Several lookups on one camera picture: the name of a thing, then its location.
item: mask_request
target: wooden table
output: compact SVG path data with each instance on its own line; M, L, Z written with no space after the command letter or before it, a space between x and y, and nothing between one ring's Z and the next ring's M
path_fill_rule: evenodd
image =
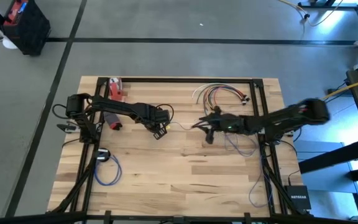
M93 94L97 77L82 77L79 93ZM189 128L204 116L202 105L196 105L192 92L202 83L124 83L125 102L169 103L175 109L173 121ZM248 84L232 84L250 94ZM280 85L276 78L264 78L268 110L284 107ZM260 96L257 94L259 111L262 111ZM218 92L216 101L224 112L253 114L252 105L239 105L232 93ZM207 144L205 133L199 129L186 131L179 125L170 124L168 134L155 140L152 133L143 125L134 124L128 117L120 116L124 127L120 131L103 128L101 147L109 149L122 166L122 178L110 187L93 182L89 203L89 214L104 214L111 210L114 215L186 215L202 217L241 217L249 212L252 217L269 217L267 207L255 208L267 203L263 175L260 176L260 153L255 136L238 136L239 149L250 152L258 149L250 157L242 157L227 142L223 134L216 133L213 145ZM66 141L78 138L68 134ZM292 143L292 138L285 137ZM297 171L298 161L294 150L281 144L277 157L283 184L290 173ZM75 183L82 143L67 144L53 185L48 209L55 208ZM112 181L116 175L116 165L108 161L99 166L99 178ZM291 176L292 184L302 184L300 173ZM279 213L277 191L273 186L276 212ZM78 208L82 205L80 195Z

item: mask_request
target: floor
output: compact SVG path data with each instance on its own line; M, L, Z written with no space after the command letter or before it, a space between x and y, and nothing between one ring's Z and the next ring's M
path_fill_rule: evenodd
M4 12L9 3L0 0L0 10ZM334 12L321 25L310 27L300 22L294 8L277 0L36 3L50 19L50 36L61 39L47 42L39 57L23 56L0 44L0 216L6 211L31 139L40 137L34 133L45 121L39 118L48 116L42 113L47 98L65 103L68 95L76 93L82 75L274 77L280 79L285 104L290 105L324 96L326 89L343 83L346 70L358 64L358 48L351 45L358 40L358 13L353 10ZM328 13L311 9L311 22ZM72 29L76 19L80 21L78 30ZM64 42L70 34L99 38L99 42ZM119 37L172 38L175 43L113 39ZM223 40L215 44L185 43L195 38ZM230 39L237 39L236 44L229 44ZM241 43L238 39L248 41ZM51 97L51 86L56 87L52 83L60 76ZM332 120L325 126L304 128L300 139L345 144L357 141L358 111L353 100L338 98L328 107ZM52 115L47 117L16 215L45 211L65 136L56 128L61 122ZM317 206L319 198L327 199L324 195L317 197ZM312 213L347 218L343 210L327 215L319 208Z

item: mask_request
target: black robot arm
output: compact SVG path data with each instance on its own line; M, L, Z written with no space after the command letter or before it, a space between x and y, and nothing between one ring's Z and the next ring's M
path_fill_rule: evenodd
M80 142L94 143L97 140L97 124L91 123L88 116L98 111L126 115L135 123L143 124L156 139L167 133L166 126L170 122L167 110L146 103L130 104L86 93L75 94L67 98L66 116L74 119L80 127Z
M293 130L310 124L324 124L329 121L329 113L325 102L318 99L306 99L302 102L290 105L282 110L266 114L264 116L236 116L233 114L222 114L218 106L214 112L200 118L207 122L207 126L194 125L194 128L200 128L207 136L206 141L213 143L213 134L215 131L224 133L253 135L265 131L266 141L272 142Z

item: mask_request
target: yellow cable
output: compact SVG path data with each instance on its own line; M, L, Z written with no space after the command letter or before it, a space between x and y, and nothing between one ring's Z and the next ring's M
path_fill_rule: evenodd
M279 1L282 2L282 3L288 4L288 5L292 6L292 7L295 7L295 8L297 8L297 9L303 11L305 14L308 14L304 9L302 9L302 7L300 7L300 6L297 5L297 4L293 4L293 3L288 2L288 1L286 1L286 0L279 0ZM312 27L318 26L318 25L320 25L322 22L324 22L332 13L334 13L334 12L336 11L336 9L338 9L338 7L342 4L342 2L343 2L343 0L341 0L341 1L338 3L338 5L328 14L328 16L326 16L322 21L320 21L320 22L318 22L318 23L316 23L316 24L312 24L312 23L309 21L309 18L306 18L306 20L308 21L308 23L309 23L310 26L312 26Z
M355 87L355 86L358 86L358 82L355 83L355 84L351 84L351 85L349 85L349 86L347 86L347 87L341 88L341 89L339 89L339 90L336 90L336 91L334 91L334 92L332 92L332 93L330 93L330 94L324 96L321 100L328 99L328 98L332 97L333 95L336 95L336 94L338 94L338 93L342 93L343 91L348 90L348 89L350 89L350 88L353 88L353 87Z
M282 2L282 3L289 4L290 6L295 7L295 8L297 8L297 9L303 11L305 14L308 13L308 12L306 12L304 9L302 9L302 7L300 7L300 6L297 5L297 4L293 4L292 2L288 2L288 1L286 1L286 0L279 0L279 1Z

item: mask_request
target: colorful wires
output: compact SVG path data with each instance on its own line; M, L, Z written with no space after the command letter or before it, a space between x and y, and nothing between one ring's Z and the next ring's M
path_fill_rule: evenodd
M203 106L204 106L205 113L207 113L208 110L213 110L214 107L217 106L216 92L218 92L219 90L229 91L233 93L239 98L242 105L246 105L247 102L250 100L250 98L247 95L243 94L243 92L238 90L236 87L224 83L209 83L209 84L202 85L193 92L191 98L194 98L195 93L200 89L202 90L200 91L197 97L196 104L198 104L201 95L204 93Z

